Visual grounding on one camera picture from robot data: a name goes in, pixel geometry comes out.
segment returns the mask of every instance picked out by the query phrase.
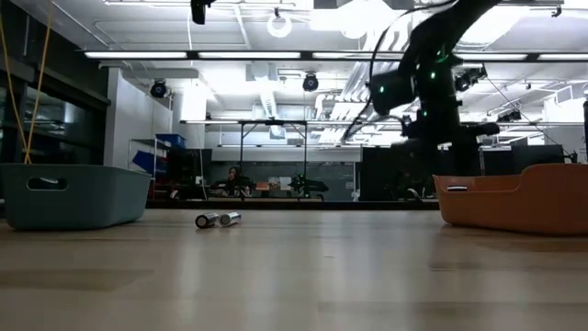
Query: camera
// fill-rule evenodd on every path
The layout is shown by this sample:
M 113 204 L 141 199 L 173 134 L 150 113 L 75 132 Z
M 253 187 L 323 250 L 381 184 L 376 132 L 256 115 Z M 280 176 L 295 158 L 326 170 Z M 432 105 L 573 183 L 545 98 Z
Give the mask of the camera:
M 198 25 L 204 25 L 206 21 L 206 7 L 210 8 L 216 0 L 190 0 L 192 9 L 192 21 Z
M 151 86 L 151 96 L 154 98 L 165 98 L 171 94 L 172 90 L 165 85 L 165 79 L 155 79 Z
M 319 80 L 316 78 L 315 73 L 307 73 L 302 83 L 302 89 L 306 92 L 314 92 L 319 88 Z

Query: wire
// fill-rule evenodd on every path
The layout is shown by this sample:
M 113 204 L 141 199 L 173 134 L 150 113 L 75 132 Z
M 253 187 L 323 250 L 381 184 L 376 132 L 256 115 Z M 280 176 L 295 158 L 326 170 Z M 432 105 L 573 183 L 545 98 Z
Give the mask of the wire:
M 498 86 L 496 86 L 496 84 L 490 79 L 490 77 L 487 76 L 486 79 L 488 80 L 488 82 L 490 82 L 490 84 L 492 84 L 492 86 L 494 86 L 494 88 L 496 89 L 496 91 L 498 91 L 498 93 L 500 93 L 500 95 L 503 96 L 504 100 L 506 100 L 506 102 L 508 102 L 508 104 L 511 105 L 511 107 L 513 107 L 514 109 L 518 110 L 519 113 L 521 114 L 521 116 L 523 118 L 525 118 L 525 120 L 528 120 L 528 122 L 531 123 L 531 125 L 533 125 L 535 127 L 535 129 L 537 129 L 537 131 L 543 133 L 543 135 L 545 136 L 545 138 L 547 138 L 552 143 L 561 145 L 561 149 L 563 150 L 563 153 L 565 153 L 567 156 L 570 156 L 571 155 L 568 151 L 566 151 L 566 149 L 563 147 L 562 144 L 560 144 L 560 143 L 556 142 L 555 140 L 553 140 L 551 137 L 549 137 L 548 134 L 545 133 L 545 130 L 541 130 L 541 128 L 539 128 L 539 126 L 537 125 L 536 122 L 530 120 L 529 117 L 527 117 L 523 113 L 523 111 L 521 111 L 521 109 L 519 107 L 517 107 L 515 105 L 515 103 L 513 101 L 511 101 L 511 99 L 508 98 L 500 88 L 498 88 Z
M 394 18 L 394 20 L 390 23 L 390 25 L 387 28 L 385 28 L 382 31 L 382 33 L 379 35 L 379 39 L 378 39 L 378 42 L 376 43 L 376 47 L 374 47 L 374 51 L 371 53 L 371 59 L 369 60 L 369 82 L 371 82 L 371 80 L 374 76 L 374 62 L 376 61 L 376 56 L 378 56 L 379 48 L 381 47 L 381 44 L 384 41 L 384 38 L 388 34 L 388 30 L 394 25 L 394 23 L 396 23 L 396 21 L 398 21 L 401 17 L 405 17 L 407 15 L 410 15 L 412 13 L 416 13 L 418 11 L 448 6 L 448 5 L 456 3 L 457 1 L 458 0 L 447 0 L 447 1 L 444 1 L 444 2 L 438 3 L 438 4 L 432 4 L 429 6 L 423 6 L 423 7 L 409 9 L 409 10 L 405 11 L 404 13 L 402 13 L 400 16 Z M 369 98 L 366 101 L 366 106 L 363 109 L 361 109 L 361 111 L 359 111 L 359 114 L 357 114 L 357 116 L 353 119 L 351 124 L 345 130 L 345 133 L 343 135 L 344 142 L 347 141 L 347 139 L 352 137 L 354 134 L 356 134 L 359 130 L 361 130 L 361 128 L 359 128 L 358 130 L 351 132 L 352 128 L 357 125 L 357 122 L 359 121 L 359 119 L 361 119 L 361 117 L 366 113 L 366 111 L 368 111 L 369 106 L 371 106 L 371 102 L 372 102 L 372 97 L 370 94 Z M 389 118 L 396 119 L 401 122 L 401 119 L 398 117 L 389 116 Z
M 30 130 L 28 131 L 27 152 L 25 153 L 25 164 L 30 161 L 30 146 L 33 141 L 33 132 L 35 131 L 35 119 L 39 111 L 40 88 L 43 85 L 43 76 L 45 74 L 45 63 L 47 61 L 47 50 L 49 49 L 49 36 L 51 35 L 51 22 L 53 21 L 53 1 L 49 0 L 49 14 L 47 17 L 47 32 L 45 33 L 45 45 L 43 46 L 43 56 L 40 63 L 39 84 L 37 85 L 37 97 L 35 98 L 35 108 L 33 109 L 33 118 L 30 121 Z
M 20 115 L 18 114 L 17 100 L 15 98 L 15 90 L 12 86 L 12 75 L 10 74 L 10 62 L 8 60 L 8 48 L 6 47 L 6 36 L 4 33 L 4 21 L 2 19 L 2 13 L 0 12 L 0 39 L 2 39 L 2 49 L 4 51 L 4 62 L 6 67 L 6 76 L 8 78 L 8 91 L 10 92 L 10 99 L 12 101 L 12 109 L 15 111 L 15 119 L 17 119 L 18 132 L 20 133 L 20 139 L 22 140 L 23 148 L 27 148 L 27 138 L 25 137 L 25 131 L 20 122 Z M 25 158 L 25 162 L 30 161 L 30 157 Z

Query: table surface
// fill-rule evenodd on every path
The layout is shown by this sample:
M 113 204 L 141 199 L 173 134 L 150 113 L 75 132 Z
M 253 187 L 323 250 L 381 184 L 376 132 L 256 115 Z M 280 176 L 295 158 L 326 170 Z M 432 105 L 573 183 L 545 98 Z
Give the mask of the table surface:
M 584 330 L 588 239 L 438 211 L 147 211 L 101 231 L 0 224 L 0 329 Z

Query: battery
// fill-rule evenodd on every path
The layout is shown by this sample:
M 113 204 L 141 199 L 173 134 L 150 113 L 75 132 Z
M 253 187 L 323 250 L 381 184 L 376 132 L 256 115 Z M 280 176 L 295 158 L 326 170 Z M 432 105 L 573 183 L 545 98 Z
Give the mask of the battery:
M 229 212 L 223 214 L 219 219 L 219 224 L 222 227 L 233 226 L 241 221 L 241 215 L 238 212 Z
M 203 215 L 198 216 L 196 218 L 196 220 L 194 221 L 194 223 L 196 224 L 198 229 L 208 229 L 208 228 L 214 227 L 214 225 L 216 224 L 218 219 L 219 219 L 219 214 L 211 212 L 208 214 L 203 214 Z

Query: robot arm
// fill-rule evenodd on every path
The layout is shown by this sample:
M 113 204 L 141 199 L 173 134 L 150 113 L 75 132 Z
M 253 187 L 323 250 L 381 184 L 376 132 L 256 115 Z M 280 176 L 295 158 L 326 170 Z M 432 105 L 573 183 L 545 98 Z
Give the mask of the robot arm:
M 451 52 L 468 29 L 488 10 L 503 0 L 457 0 L 442 12 L 429 17 L 411 34 L 411 44 L 402 57 L 400 72 L 410 73 L 415 65 Z
M 369 83 L 373 107 L 380 116 L 419 97 L 416 121 L 402 123 L 402 135 L 408 140 L 396 147 L 421 158 L 432 173 L 438 173 L 435 154 L 439 144 L 452 143 L 458 175 L 466 175 L 478 152 L 477 136 L 500 132 L 495 123 L 461 125 L 451 69 L 463 62 L 452 53 L 461 36 L 501 2 L 456 0 L 414 29 L 397 70 L 376 74 Z

